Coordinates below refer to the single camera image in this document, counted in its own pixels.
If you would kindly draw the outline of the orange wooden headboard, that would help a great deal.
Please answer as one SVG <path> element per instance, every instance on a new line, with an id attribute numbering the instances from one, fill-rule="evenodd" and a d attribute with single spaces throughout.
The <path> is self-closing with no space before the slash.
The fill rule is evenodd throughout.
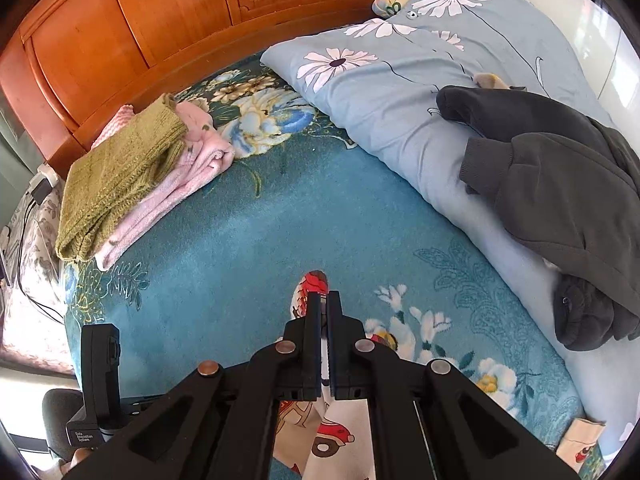
<path id="1" fill-rule="evenodd" d="M 67 174 L 119 107 L 143 108 L 279 41 L 370 18 L 373 0 L 38 0 L 6 35 L 1 88 Z"/>

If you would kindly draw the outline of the light blue daisy quilt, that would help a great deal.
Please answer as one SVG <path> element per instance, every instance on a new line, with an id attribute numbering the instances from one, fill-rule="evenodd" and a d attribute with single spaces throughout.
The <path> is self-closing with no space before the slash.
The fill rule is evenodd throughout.
<path id="1" fill-rule="evenodd" d="M 612 460 L 639 417 L 639 159 L 555 24 L 526 0 L 411 0 L 262 62 L 465 232 Z"/>

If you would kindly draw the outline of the folded olive green sweater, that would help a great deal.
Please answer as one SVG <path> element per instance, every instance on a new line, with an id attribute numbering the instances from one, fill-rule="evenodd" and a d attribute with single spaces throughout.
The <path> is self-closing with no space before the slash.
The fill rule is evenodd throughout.
<path id="1" fill-rule="evenodd" d="M 119 222 L 175 168 L 188 131 L 165 93 L 70 167 L 55 251 L 88 261 Z"/>

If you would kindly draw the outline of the pale floral pillow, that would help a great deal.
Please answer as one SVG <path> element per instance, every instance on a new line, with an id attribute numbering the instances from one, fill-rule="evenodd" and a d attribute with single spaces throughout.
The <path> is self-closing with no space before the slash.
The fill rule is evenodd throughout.
<path id="1" fill-rule="evenodd" d="M 391 16 L 397 14 L 410 0 L 373 0 L 372 12 L 386 20 Z"/>

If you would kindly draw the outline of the teal floral bed blanket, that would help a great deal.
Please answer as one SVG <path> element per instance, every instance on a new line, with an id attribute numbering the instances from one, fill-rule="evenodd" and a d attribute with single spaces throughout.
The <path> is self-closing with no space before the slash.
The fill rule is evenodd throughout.
<path id="1" fill-rule="evenodd" d="M 118 328 L 122 396 L 162 394 L 205 359 L 275 342 L 297 289 L 326 278 L 345 314 L 404 359 L 444 358 L 556 448 L 584 410 L 563 360 L 469 239 L 252 55 L 180 91 L 256 153 L 166 214 L 108 270 L 65 268 L 72 356 Z"/>

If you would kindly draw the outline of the black power adapter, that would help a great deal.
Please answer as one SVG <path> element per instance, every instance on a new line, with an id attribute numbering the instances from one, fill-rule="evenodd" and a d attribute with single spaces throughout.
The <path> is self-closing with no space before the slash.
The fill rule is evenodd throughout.
<path id="1" fill-rule="evenodd" d="M 29 181 L 27 195 L 41 205 L 57 185 L 58 175 L 53 170 L 38 171 Z"/>

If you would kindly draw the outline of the folded pink garment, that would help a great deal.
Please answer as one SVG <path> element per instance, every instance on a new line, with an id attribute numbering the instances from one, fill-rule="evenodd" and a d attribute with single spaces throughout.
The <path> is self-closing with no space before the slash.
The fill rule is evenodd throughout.
<path id="1" fill-rule="evenodd" d="M 232 145 L 213 125 L 205 101 L 184 101 L 176 106 L 186 125 L 184 150 L 176 166 L 154 190 L 132 208 L 94 258 L 101 271 L 110 270 L 124 252 L 165 214 L 185 198 L 225 172 L 234 159 Z"/>

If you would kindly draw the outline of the patterned bedside cloth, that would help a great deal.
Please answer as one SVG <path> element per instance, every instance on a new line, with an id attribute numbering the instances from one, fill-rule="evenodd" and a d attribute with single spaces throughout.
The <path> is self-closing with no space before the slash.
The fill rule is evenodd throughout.
<path id="1" fill-rule="evenodd" d="M 70 375 L 63 263 L 54 245 L 64 181 L 41 205 L 27 191 L 1 234 L 1 359 L 45 373 Z"/>

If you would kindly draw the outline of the dark grey fleece jacket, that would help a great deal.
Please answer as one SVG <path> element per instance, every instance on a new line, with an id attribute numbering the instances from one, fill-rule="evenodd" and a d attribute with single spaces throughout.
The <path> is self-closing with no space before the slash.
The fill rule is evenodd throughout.
<path id="1" fill-rule="evenodd" d="M 556 338 L 597 349 L 639 336 L 639 159 L 625 138 L 535 93 L 447 86 L 442 118 L 468 125 L 459 177 L 506 232 L 561 277 Z"/>

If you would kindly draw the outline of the cream car print pants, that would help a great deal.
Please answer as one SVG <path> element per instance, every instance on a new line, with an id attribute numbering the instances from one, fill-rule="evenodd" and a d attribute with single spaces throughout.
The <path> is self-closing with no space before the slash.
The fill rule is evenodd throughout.
<path id="1" fill-rule="evenodd" d="M 450 316 L 442 311 L 412 306 L 406 309 L 404 284 L 381 286 L 379 300 L 392 310 L 387 323 L 369 318 L 364 323 L 367 337 L 393 349 L 401 358 L 426 364 L 444 359 L 470 378 L 519 422 L 528 417 L 536 392 L 528 383 L 529 374 L 517 372 L 490 356 L 480 359 L 470 350 L 460 358 L 448 356 L 437 337 L 451 330 Z M 584 479 L 595 479 L 604 471 L 604 461 L 596 443 L 603 427 L 582 418 L 560 419 L 566 431 L 548 441 L 550 448 Z M 274 458 L 304 479 L 373 479 L 373 451 L 368 407 L 365 400 L 337 401 L 322 388 L 317 401 L 280 403 Z"/>

